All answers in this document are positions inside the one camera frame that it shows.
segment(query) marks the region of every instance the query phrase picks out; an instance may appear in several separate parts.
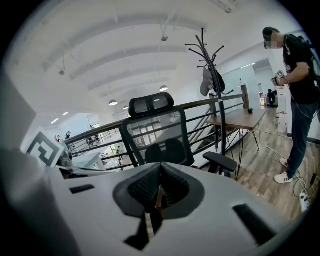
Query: power strip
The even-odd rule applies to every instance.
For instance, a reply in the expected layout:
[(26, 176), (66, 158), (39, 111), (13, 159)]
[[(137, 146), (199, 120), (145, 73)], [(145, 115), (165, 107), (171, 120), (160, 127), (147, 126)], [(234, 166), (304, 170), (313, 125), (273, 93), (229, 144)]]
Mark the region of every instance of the power strip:
[(310, 200), (308, 200), (307, 195), (305, 193), (301, 193), (299, 197), (301, 212), (304, 213), (306, 210), (308, 210), (310, 206)]

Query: white sneaker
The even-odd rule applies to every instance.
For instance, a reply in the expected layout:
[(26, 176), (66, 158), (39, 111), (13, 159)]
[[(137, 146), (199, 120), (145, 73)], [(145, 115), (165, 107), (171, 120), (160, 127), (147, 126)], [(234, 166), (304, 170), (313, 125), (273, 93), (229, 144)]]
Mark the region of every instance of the white sneaker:
[(286, 172), (283, 172), (279, 175), (274, 176), (274, 180), (275, 180), (275, 182), (280, 183), (280, 184), (292, 182), (292, 178), (288, 178), (288, 175)]
[(280, 163), (281, 163), (285, 168), (288, 168), (287, 159), (281, 158), (281, 159), (280, 159)]

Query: jeans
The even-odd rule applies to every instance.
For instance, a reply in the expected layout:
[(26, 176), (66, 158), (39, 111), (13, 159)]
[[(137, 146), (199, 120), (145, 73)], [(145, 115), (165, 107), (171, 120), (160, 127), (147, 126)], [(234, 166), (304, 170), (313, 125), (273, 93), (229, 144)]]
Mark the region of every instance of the jeans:
[(296, 104), (295, 102), (291, 102), (291, 108), (293, 147), (287, 160), (288, 167), (286, 170), (289, 179), (296, 174), (305, 157), (308, 133), (312, 117), (317, 111), (317, 104)]

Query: wooden floor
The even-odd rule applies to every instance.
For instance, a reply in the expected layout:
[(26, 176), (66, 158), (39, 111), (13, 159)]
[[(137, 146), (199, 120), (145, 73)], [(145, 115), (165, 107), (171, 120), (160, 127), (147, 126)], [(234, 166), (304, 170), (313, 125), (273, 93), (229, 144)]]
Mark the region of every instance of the wooden floor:
[[(288, 158), (293, 145), (292, 139), (278, 135), (275, 115), (276, 110), (269, 109), (260, 122), (260, 141)], [(255, 134), (258, 136), (258, 128), (255, 130)], [(289, 220), (296, 219), (301, 214), (299, 199), (293, 194), (296, 180), (287, 184), (276, 183), (274, 176), (285, 171), (285, 168), (279, 162), (280, 158), (262, 145), (260, 145), (259, 152), (257, 149), (255, 139), (248, 134), (244, 139), (243, 156), (237, 182), (262, 201), (275, 206)], [(235, 146), (232, 152), (234, 160), (238, 162), (239, 146)], [(232, 158), (230, 151), (226, 155)], [(313, 173), (320, 177), (320, 145), (308, 142), (303, 163), (298, 170), (304, 177), (307, 187), (310, 185)], [(308, 195), (311, 196), (314, 193), (313, 189), (317, 192), (318, 186), (319, 179), (316, 179), (313, 188), (308, 190)], [(302, 186), (298, 181), (294, 187), (294, 192), (299, 195), (301, 191)]]

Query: recessed light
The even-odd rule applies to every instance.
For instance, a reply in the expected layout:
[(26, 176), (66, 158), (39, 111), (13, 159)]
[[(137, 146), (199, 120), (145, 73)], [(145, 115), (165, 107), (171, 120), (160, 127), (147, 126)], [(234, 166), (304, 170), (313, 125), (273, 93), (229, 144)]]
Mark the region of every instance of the recessed light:
[(110, 100), (110, 102), (109, 102), (109, 106), (114, 106), (114, 105), (117, 105), (117, 104), (118, 104), (118, 102), (116, 100), (114, 100), (114, 99)]
[(243, 66), (243, 67), (240, 67), (240, 69), (243, 69), (243, 68), (245, 68), (245, 67), (249, 67), (251, 64), (249, 64), (249, 65), (246, 65), (246, 66)]
[(162, 85), (161, 87), (160, 87), (160, 92), (164, 92), (164, 91), (166, 91), (166, 90), (168, 90), (169, 88), (166, 86), (166, 85)]
[(54, 124), (54, 123), (55, 123), (56, 121), (58, 121), (58, 120), (59, 120), (59, 118), (53, 120), (53, 121), (51, 122), (51, 124)]

